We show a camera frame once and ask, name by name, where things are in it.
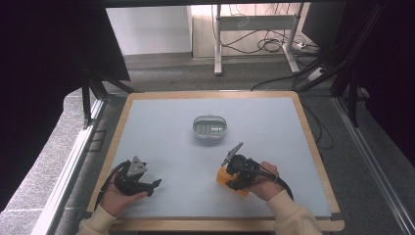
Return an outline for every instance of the wall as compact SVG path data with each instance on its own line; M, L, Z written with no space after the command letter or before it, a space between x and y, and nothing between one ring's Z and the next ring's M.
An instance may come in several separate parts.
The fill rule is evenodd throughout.
M107 9L122 55L191 52L190 7Z

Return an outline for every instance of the sleeve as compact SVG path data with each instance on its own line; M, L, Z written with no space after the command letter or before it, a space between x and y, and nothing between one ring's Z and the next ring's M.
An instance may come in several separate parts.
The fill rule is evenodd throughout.
M107 213L101 205L92 213L88 219L83 219L79 223L77 235L107 235L116 217Z
M282 191L269 200L266 205L275 216L276 234L322 234L314 215L306 207L294 203L287 191Z

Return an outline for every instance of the hand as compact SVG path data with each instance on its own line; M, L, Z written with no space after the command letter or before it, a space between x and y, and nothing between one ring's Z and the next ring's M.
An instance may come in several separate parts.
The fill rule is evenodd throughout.
M114 185L115 176L116 173L113 175L107 190L104 192L100 205L110 215L118 217L128 205L142 198L145 198L148 193L141 192L131 196L123 195Z
M276 165L268 162L262 162L260 165L275 174L277 177L279 176ZM260 199L268 202L275 195L281 193L284 188L281 185L272 182L271 179L259 175L256 177L254 185L250 186L248 190L256 194Z

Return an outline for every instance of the black cloth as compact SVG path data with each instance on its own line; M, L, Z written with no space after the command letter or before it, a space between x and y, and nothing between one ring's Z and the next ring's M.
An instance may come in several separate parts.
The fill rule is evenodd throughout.
M415 166L415 3L389 1L362 48L355 71L366 108Z
M0 8L0 25L1 212L55 128L65 97L92 75L129 76L105 9L19 2Z

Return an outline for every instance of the yellow object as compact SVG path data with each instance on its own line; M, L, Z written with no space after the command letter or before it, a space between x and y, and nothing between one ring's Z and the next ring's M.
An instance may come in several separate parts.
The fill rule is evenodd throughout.
M230 175L230 174L228 174L227 172L226 172L226 167L225 166L223 166L223 167L221 167L220 169L219 169L219 171L217 172L217 175L216 175L216 181L219 183L219 184L221 184L221 185L223 185L223 186L225 186L226 188L229 188L228 187L228 185L226 185L226 182L228 182L229 180L234 180L234 179L236 179L236 177L237 177L237 174L234 174L234 175ZM248 193L249 192L247 192L247 191L243 191L243 190L238 190L238 191L236 191L238 194L240 194L242 197L247 197L248 196Z

